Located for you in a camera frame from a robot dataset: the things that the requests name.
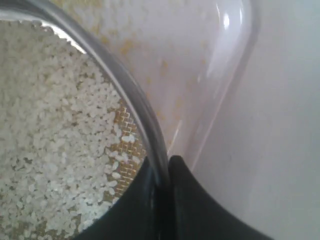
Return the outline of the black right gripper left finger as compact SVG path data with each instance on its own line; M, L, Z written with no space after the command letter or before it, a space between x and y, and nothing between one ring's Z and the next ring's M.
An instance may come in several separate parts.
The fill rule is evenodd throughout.
M76 240L158 240L156 184L145 158L124 194Z

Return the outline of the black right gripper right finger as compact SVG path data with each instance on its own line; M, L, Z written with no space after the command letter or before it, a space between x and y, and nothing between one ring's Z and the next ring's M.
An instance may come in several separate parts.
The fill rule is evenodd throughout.
M168 163L172 213L167 240L270 240L271 236L244 223L214 200L196 180L184 159Z

